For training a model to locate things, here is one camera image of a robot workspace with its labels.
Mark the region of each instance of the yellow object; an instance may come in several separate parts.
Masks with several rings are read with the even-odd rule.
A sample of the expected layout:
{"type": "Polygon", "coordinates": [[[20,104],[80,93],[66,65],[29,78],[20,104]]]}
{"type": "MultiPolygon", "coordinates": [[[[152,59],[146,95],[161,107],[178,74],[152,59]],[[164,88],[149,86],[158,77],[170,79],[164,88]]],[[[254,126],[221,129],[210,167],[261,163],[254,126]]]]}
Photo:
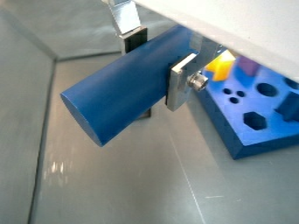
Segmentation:
{"type": "Polygon", "coordinates": [[[229,69],[234,62],[234,57],[226,50],[204,68],[213,72],[212,80],[224,81],[229,77],[229,69]]]}

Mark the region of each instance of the blue cylinder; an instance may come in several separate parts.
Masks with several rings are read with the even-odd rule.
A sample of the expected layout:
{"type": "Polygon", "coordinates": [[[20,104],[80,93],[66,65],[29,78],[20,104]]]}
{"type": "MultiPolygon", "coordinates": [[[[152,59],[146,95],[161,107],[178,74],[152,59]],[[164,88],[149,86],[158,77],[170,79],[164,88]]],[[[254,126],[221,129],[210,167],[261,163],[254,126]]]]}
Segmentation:
{"type": "Polygon", "coordinates": [[[176,25],[60,94],[98,146],[165,96],[169,66],[192,52],[190,35],[176,25]]]}

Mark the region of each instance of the bolt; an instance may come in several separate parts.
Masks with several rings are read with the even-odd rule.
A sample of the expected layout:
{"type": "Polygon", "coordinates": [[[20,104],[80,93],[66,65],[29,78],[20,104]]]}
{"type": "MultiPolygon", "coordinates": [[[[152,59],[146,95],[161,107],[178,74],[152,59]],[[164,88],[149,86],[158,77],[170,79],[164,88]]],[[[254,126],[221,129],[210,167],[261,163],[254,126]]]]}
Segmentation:
{"type": "Polygon", "coordinates": [[[208,78],[198,71],[188,77],[186,84],[193,90],[200,92],[208,84],[208,78]]]}

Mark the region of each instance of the black strip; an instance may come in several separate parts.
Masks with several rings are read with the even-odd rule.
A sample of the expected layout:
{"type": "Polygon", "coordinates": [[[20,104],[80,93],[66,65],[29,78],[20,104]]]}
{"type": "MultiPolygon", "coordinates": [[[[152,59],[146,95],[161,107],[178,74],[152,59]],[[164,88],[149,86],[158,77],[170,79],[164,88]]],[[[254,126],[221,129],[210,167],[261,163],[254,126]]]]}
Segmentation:
{"type": "Polygon", "coordinates": [[[78,55],[78,56],[69,56],[65,58],[57,58],[56,61],[57,62],[64,62],[64,61],[69,61],[69,60],[84,60],[88,58],[93,58],[97,56],[104,56],[104,55],[109,55],[109,54],[114,54],[114,53],[120,53],[120,51],[114,51],[114,52],[97,52],[97,53],[92,53],[92,54],[86,54],[86,55],[78,55]]]}
{"type": "Polygon", "coordinates": [[[54,79],[56,72],[56,60],[52,62],[50,68],[50,82],[46,89],[46,102],[44,109],[44,118],[42,118],[42,126],[41,126],[41,141],[40,141],[40,151],[37,156],[37,165],[36,165],[36,173],[34,173],[34,181],[33,181],[33,190],[32,190],[32,204],[28,215],[28,224],[33,223],[33,219],[36,216],[36,207],[38,203],[38,194],[41,191],[41,182],[42,182],[42,161],[44,161],[44,152],[45,152],[45,140],[46,140],[46,132],[48,132],[48,124],[49,124],[49,108],[50,108],[50,98],[52,98],[52,85],[54,79]]]}

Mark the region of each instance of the metal bracket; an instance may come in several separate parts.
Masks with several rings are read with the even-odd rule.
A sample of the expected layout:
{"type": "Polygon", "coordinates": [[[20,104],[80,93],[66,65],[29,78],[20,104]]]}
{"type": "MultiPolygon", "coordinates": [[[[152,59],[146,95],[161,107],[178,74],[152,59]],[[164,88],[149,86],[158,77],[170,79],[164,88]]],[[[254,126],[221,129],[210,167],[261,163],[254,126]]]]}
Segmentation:
{"type": "Polygon", "coordinates": [[[122,35],[140,26],[136,4],[130,0],[101,0],[110,10],[116,34],[122,35]]]}
{"type": "Polygon", "coordinates": [[[192,34],[190,48],[198,53],[188,54],[169,69],[165,105],[170,111],[174,111],[186,102],[192,88],[196,91],[205,88],[208,78],[201,75],[200,70],[225,50],[221,45],[197,33],[192,34]]]}
{"type": "MultiPolygon", "coordinates": [[[[136,4],[130,0],[101,0],[110,10],[116,35],[120,40],[121,54],[133,51],[146,42],[146,28],[140,25],[136,4]]],[[[150,117],[148,109],[138,118],[150,117]]]]}

